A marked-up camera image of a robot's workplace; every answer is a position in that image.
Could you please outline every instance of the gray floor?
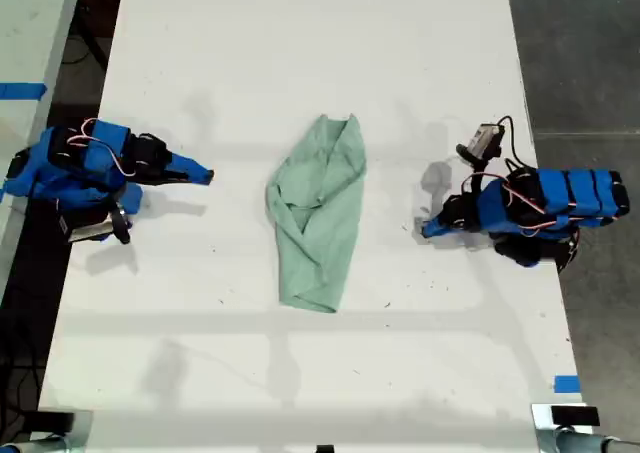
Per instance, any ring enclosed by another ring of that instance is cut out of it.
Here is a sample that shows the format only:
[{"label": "gray floor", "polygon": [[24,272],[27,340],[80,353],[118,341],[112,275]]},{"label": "gray floor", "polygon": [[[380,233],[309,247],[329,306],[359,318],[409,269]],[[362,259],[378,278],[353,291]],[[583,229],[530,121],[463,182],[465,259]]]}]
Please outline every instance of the gray floor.
[{"label": "gray floor", "polygon": [[[511,6],[539,164],[617,169],[629,189],[631,214],[585,231],[561,282],[586,401],[603,432],[640,439],[640,0]],[[54,104],[95,105],[102,77],[92,58],[63,66]]]}]

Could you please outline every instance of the black cable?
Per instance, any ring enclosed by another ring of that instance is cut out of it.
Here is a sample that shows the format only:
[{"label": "black cable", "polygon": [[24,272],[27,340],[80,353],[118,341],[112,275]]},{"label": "black cable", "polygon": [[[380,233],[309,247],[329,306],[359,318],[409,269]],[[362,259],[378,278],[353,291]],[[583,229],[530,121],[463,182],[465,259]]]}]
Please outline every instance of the black cable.
[{"label": "black cable", "polygon": [[[68,41],[81,41],[82,43],[84,43],[84,41],[82,40],[82,38],[75,38],[73,36],[70,36],[69,38],[67,38]],[[63,65],[77,65],[78,63],[82,63],[84,60],[86,60],[89,55],[91,54],[91,50],[89,50],[89,47],[87,46],[87,51],[84,53],[84,55],[82,55],[81,57],[75,59],[75,60],[70,60],[70,61],[64,61],[62,60],[62,64]]]},{"label": "black cable", "polygon": [[514,170],[517,170],[518,168],[520,168],[518,164],[515,161],[513,161],[511,158],[505,158],[504,162],[507,165],[507,168],[509,168],[509,173],[513,173]]},{"label": "black cable", "polygon": [[504,122],[504,120],[508,120],[509,121],[509,128],[511,130],[511,154],[513,155],[513,157],[515,158],[515,160],[520,163],[522,166],[527,167],[527,168],[531,168],[529,165],[527,165],[524,161],[522,161],[520,158],[518,158],[518,154],[516,153],[516,145],[515,145],[515,128],[513,127],[513,118],[511,118],[510,115],[506,115],[503,116],[502,118],[500,118],[498,120],[498,122],[496,123],[497,125],[502,125],[502,123]]}]

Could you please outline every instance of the white surface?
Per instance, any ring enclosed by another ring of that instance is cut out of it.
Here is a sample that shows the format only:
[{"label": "white surface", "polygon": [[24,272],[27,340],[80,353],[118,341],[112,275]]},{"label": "white surface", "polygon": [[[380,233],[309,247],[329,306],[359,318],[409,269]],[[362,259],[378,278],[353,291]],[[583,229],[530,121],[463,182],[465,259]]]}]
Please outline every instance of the white surface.
[{"label": "white surface", "polygon": [[[0,82],[44,83],[38,101],[0,101],[0,182],[13,155],[46,125],[76,0],[0,0]],[[0,204],[0,301],[24,219],[25,201]]]},{"label": "white surface", "polygon": [[[278,305],[264,205],[321,113],[369,161],[336,315]],[[410,233],[428,166],[457,190],[503,114],[533,162],[508,0],[122,0],[101,117],[217,174],[74,246],[41,406],[93,410],[90,451],[537,451],[530,404],[575,374],[555,268]]]}]

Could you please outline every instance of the blue painter's tape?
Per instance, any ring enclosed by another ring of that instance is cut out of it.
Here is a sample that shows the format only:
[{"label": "blue painter's tape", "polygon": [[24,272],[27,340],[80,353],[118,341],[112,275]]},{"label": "blue painter's tape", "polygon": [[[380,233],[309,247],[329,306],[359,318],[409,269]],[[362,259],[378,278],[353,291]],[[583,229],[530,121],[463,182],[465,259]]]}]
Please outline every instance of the blue painter's tape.
[{"label": "blue painter's tape", "polygon": [[580,379],[576,375],[556,375],[554,393],[580,393]]},{"label": "blue painter's tape", "polygon": [[39,100],[46,92],[44,83],[0,83],[0,100]]}]

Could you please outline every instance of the green cloth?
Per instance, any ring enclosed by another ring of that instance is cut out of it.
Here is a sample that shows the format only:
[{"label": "green cloth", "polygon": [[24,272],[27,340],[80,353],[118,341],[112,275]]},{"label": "green cloth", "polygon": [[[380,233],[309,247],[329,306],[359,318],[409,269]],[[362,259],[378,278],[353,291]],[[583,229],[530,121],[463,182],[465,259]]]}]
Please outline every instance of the green cloth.
[{"label": "green cloth", "polygon": [[280,254],[280,302],[335,313],[351,263],[366,171],[360,124],[316,120],[267,186]]}]

